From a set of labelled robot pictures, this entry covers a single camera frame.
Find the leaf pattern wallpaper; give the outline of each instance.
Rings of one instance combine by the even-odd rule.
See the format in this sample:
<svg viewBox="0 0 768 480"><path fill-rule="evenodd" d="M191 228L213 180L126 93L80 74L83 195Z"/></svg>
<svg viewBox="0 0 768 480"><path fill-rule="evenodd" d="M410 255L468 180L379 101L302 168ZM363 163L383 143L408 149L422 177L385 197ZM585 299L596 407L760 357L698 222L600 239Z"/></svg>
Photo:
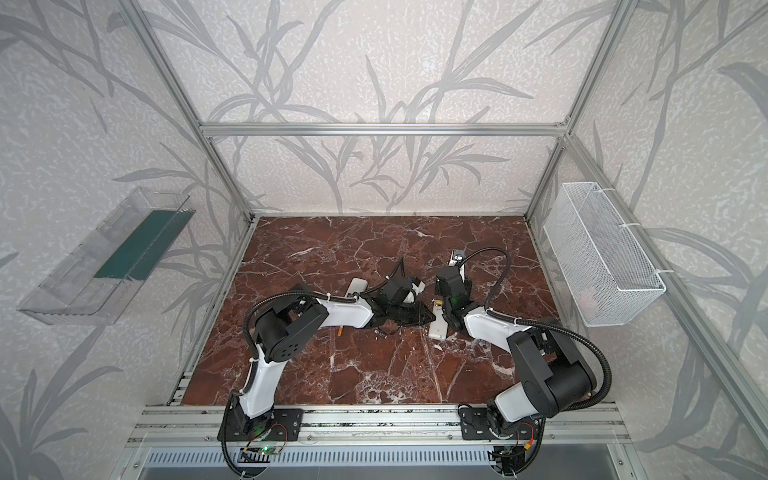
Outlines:
<svg viewBox="0 0 768 480"><path fill-rule="evenodd" d="M206 122L559 122L614 2L143 0ZM115 17L110 28L123 28ZM519 214L554 139L223 137L254 211ZM515 207L510 209L515 200Z"/></svg>
<svg viewBox="0 0 768 480"><path fill-rule="evenodd" d="M0 478L107 478L165 403L247 228L117 6L0 5ZM109 327L16 306L135 187L197 212Z"/></svg>
<svg viewBox="0 0 768 480"><path fill-rule="evenodd" d="M764 392L767 25L765 1L639 5L576 128ZM541 225L557 185L583 179L566 157L533 219L574 316ZM650 478L768 478L768 459L663 300L588 334L616 370L611 396Z"/></svg>

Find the black cable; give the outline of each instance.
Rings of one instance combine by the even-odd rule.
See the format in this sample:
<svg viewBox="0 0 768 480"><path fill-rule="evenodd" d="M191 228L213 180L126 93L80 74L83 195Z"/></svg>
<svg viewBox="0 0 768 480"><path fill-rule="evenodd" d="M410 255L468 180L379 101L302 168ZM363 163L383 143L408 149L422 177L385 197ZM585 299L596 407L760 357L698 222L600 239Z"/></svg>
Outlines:
<svg viewBox="0 0 768 480"><path fill-rule="evenodd" d="M579 335L578 333L563 326L552 325L551 323L541 323L534 320L517 319L513 316L499 313L494 310L486 310L486 313L493 318L504 320L505 322L516 323L517 325L523 326L533 326L540 330L551 330L553 332L563 333L564 335L570 336L572 339L586 346L589 351L594 354L595 358L597 358L598 362L600 363L600 367L603 369L603 384L600 386L600 389L594 396L581 402L576 402L567 407L565 410L586 409L588 407L597 405L598 403L602 402L603 399L605 399L608 392L611 390L611 383L613 382L611 366L608 364L608 360L605 358L605 355L600 351L598 346L592 343L588 338Z"/></svg>
<svg viewBox="0 0 768 480"><path fill-rule="evenodd" d="M493 284L491 289L488 291L488 295L485 297L485 308L489 309L491 308L491 302L493 299L498 295L499 290L502 288L502 282L504 282L504 278L507 277L507 274L509 274L509 270L512 269L512 257L510 257L509 252L507 250L504 250L500 247L486 247L481 248L480 250L476 250L475 252L472 252L468 257L466 257L464 260L458 262L456 266L458 268L462 268L462 265L467 263L467 260L471 259L478 253L488 252L488 251L496 251L504 254L504 257L507 260L507 263L504 265L504 269L502 271L502 274L498 276L498 280L496 280L496 283Z"/></svg>
<svg viewBox="0 0 768 480"><path fill-rule="evenodd" d="M499 247L481 248L480 250L476 250L475 252L473 252L471 255L466 257L461 262L457 263L456 266L461 268L462 265L464 265L467 262L467 260L469 260L470 258L474 257L478 253L486 252L489 250L494 250L494 251L503 253L507 259L507 265L502 271L502 274L498 276L498 280L496 280L496 283L488 292L488 296L485 298L485 311L488 313L488 315L499 320L514 322L514 323L517 323L518 325L523 325L523 326L534 326L541 330L549 329L555 332L563 333L567 336L570 336L572 339L575 339L582 345L586 346L594 354L595 358L597 358L598 362L600 363L600 367L603 370L603 384L600 386L600 389L594 396L582 402L576 402L571 406L567 407L566 410L586 409L587 407L595 406L598 403L602 402L603 399L605 399L605 397L607 396L608 392L611 390L611 383L613 381L613 376L611 375L611 366L608 364L608 360L605 358L605 355L600 351L597 345L592 343L586 337L579 335L578 333L572 330L569 330L563 326L552 325L550 323L540 323L540 322L535 322L533 320L517 319L513 316L509 316L504 313L499 313L491 309L491 301L493 300L493 297L498 293L497 289L501 286L502 281L504 281L504 278L507 276L507 273L509 273L509 270L511 268L511 257L509 256L509 252Z"/></svg>
<svg viewBox="0 0 768 480"><path fill-rule="evenodd" d="M525 461L522 467L520 469L515 470L515 475L522 472L526 468L531 466L531 463L536 459L536 455L538 455L538 451L541 449L541 440L544 439L544 425L547 423L547 419L541 419L540 424L538 427L538 439L536 439L536 445L533 448L533 452L531 452L531 456L528 457L528 459Z"/></svg>
<svg viewBox="0 0 768 480"><path fill-rule="evenodd" d="M233 390L230 392L230 398L227 399L227 406L224 407L224 417L221 420L221 455L224 456L224 463L227 467L240 478L256 478L259 474L248 475L245 470L241 470L237 465L232 462L230 458L230 451L227 449L227 419L230 416L230 409L232 408L232 401L237 398L237 393Z"/></svg>
<svg viewBox="0 0 768 480"><path fill-rule="evenodd" d="M395 263L395 269L392 271L392 273L389 274L389 278L392 278L393 276L395 276L395 274L397 273L398 269L402 272L403 276L406 275L406 264L405 264L405 258L404 257L400 257L400 260L398 260L397 263ZM377 291L378 289L380 289L381 287L386 285L387 280L389 280L389 278L384 279L384 281L381 282L379 285L373 286L373 287L369 288L368 290L360 293L360 295L368 295L371 292Z"/></svg>

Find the gray metal panel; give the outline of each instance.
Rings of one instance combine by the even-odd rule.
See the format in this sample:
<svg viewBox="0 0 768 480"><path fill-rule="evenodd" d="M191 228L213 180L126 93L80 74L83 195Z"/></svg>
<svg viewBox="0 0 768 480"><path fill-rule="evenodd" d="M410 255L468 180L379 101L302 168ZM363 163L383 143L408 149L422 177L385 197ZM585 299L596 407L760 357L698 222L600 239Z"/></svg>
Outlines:
<svg viewBox="0 0 768 480"><path fill-rule="evenodd" d="M604 189L613 188L577 137L565 135L564 145L588 180L597 182ZM625 222L640 223L616 190L606 190L605 193ZM644 228L634 227L634 233L656 268L673 270ZM723 337L715 330L712 322L685 287L683 280L675 273L661 273L661 275L664 275L664 281L667 284L664 299L677 321L680 322L683 331L712 373L723 384L723 389L733 403L733 407L741 414L755 439L768 454L768 399L762 394L733 351L728 348Z"/></svg>
<svg viewBox="0 0 768 480"><path fill-rule="evenodd" d="M187 125L189 125L189 128L192 131L192 135L195 136L200 148L205 152L214 171L223 181L225 188L230 195L232 195L237 206L243 211L243 215L250 219L250 207L248 206L245 197L237 188L237 184L232 178L232 174L229 172L226 165L224 165L224 162L214 150L208 139L206 139L200 131L200 119L194 111L192 102L187 94L184 93L181 82L175 75L173 68L170 66L170 62L168 61L160 42L155 37L152 27L149 25L149 21L147 20L147 17L144 16L144 12L141 10L137 0L115 1L123 15L125 24L136 35L136 38L144 49L144 53L147 54L152 65L155 67L155 70L157 70L157 74L160 75L163 83L165 83L166 88L170 92L170 96L176 101L176 105L179 107L184 120L187 121Z"/></svg>
<svg viewBox="0 0 768 480"><path fill-rule="evenodd" d="M208 137L272 137L272 136L452 136L462 137L558 137L565 132L563 124L344 124L290 123L202 124Z"/></svg>
<svg viewBox="0 0 768 480"><path fill-rule="evenodd" d="M141 480L203 480L214 478L237 478L227 467L190 465L186 468L142 469ZM292 480L346 480L367 478L368 480L398 478L399 480L497 480L501 476L487 465L479 466L350 466L350 467L288 467L268 468L258 477L291 478ZM567 480L618 480L611 462L608 445L545 445L536 461L525 472L518 475L520 480L535 478Z"/></svg>

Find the metal rail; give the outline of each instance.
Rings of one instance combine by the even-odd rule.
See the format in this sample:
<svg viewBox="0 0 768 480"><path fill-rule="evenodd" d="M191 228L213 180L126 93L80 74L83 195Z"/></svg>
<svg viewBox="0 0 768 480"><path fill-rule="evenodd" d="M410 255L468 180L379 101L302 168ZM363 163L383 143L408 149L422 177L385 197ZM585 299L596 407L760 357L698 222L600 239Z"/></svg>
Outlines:
<svg viewBox="0 0 768 480"><path fill-rule="evenodd" d="M248 206L248 202L240 189L237 188L237 183L232 177L231 172L227 169L227 166L221 160L213 145L210 144L207 138L200 131L200 119L197 117L195 110L192 106L192 102L189 96L184 92L184 88L181 86L181 82L178 76L174 73L173 67L170 64L160 42L152 31L152 27L149 25L147 17L141 10L137 0L115 0L118 4L121 14L125 19L125 24L136 35L136 38L144 49L144 53L150 59L150 62L154 66L157 74L165 84L170 96L176 101L176 105L181 111L181 115L187 122L192 135L200 145L200 149L205 153L214 171L224 183L225 188L234 199L237 206L243 211L243 215L250 219L251 211Z"/></svg>
<svg viewBox="0 0 768 480"><path fill-rule="evenodd" d="M559 137L564 124L345 124L345 123L224 123L202 124L207 137L325 136L461 136Z"/></svg>
<svg viewBox="0 0 768 480"><path fill-rule="evenodd" d="M290 406L303 408L297 444L507 445L508 440L462 440L457 405ZM147 407L127 447L216 445L223 407ZM631 443L613 403L562 412L547 421L547 443Z"/></svg>

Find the transparent acrylic box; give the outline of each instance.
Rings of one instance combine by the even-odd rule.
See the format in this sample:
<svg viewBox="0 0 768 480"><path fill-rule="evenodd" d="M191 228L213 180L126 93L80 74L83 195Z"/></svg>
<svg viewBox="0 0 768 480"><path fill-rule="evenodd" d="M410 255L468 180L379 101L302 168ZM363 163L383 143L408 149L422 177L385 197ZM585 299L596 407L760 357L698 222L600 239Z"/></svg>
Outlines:
<svg viewBox="0 0 768 480"><path fill-rule="evenodd" d="M189 195L137 188L18 309L49 325L114 324L189 222L194 210L184 208L188 199ZM154 221L151 229L144 228L145 235L135 236L138 242L121 255L118 266L100 273L108 262L115 263L118 249L124 248L134 231L158 211L165 212L162 219Z"/></svg>

